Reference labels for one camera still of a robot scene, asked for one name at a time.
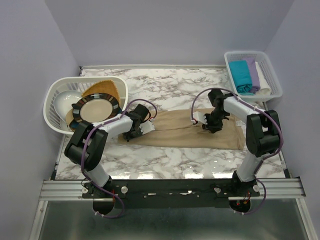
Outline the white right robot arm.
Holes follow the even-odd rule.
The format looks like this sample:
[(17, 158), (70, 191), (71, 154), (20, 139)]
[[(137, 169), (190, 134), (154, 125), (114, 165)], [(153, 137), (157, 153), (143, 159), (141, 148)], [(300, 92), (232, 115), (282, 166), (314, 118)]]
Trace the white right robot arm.
[(232, 93), (226, 94), (220, 89), (212, 89), (208, 98), (214, 109), (203, 115), (204, 130), (213, 134), (221, 131), (223, 120), (228, 120), (230, 115), (236, 116), (246, 125), (247, 154), (240, 167), (234, 171), (226, 190), (233, 197), (248, 195), (254, 191), (256, 175), (265, 159), (276, 155), (283, 145), (278, 114), (274, 110), (255, 108)]

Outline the white rectangular plastic basket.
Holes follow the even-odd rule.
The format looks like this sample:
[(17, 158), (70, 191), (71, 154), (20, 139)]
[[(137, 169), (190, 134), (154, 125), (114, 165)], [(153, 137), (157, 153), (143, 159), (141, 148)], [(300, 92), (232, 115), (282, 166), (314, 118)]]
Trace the white rectangular plastic basket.
[(283, 95), (283, 90), (269, 57), (262, 51), (236, 50), (227, 51), (224, 54), (224, 60), (232, 90), (239, 95), (232, 77), (232, 72), (230, 70), (230, 63), (234, 61), (240, 61), (243, 58), (253, 58), (257, 62), (259, 69), (261, 70), (261, 73), (270, 88), (270, 94), (258, 93), (254, 95), (240, 95), (240, 97), (247, 102), (267, 102), (274, 98), (280, 98)]

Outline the beige t shirt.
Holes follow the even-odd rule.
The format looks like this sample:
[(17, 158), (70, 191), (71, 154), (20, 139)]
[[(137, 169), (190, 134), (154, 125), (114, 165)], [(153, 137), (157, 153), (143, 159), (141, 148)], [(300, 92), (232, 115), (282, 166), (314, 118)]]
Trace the beige t shirt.
[(159, 111), (153, 121), (154, 131), (130, 141), (120, 135), (117, 143), (166, 148), (244, 149), (243, 129), (237, 125), (238, 119), (233, 115), (222, 121), (222, 130), (211, 133), (200, 125), (193, 125), (190, 114), (188, 109)]

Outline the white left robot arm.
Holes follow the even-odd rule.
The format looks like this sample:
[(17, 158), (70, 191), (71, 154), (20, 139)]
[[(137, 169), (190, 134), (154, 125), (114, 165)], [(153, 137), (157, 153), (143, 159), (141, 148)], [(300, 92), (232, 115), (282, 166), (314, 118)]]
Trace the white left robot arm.
[(134, 110), (118, 114), (114, 119), (94, 126), (79, 123), (64, 150), (64, 155), (81, 167), (84, 175), (94, 184), (93, 191), (101, 198), (111, 191), (112, 178), (100, 163), (106, 142), (122, 135), (125, 141), (141, 137), (155, 129), (150, 121), (151, 113), (138, 104)]

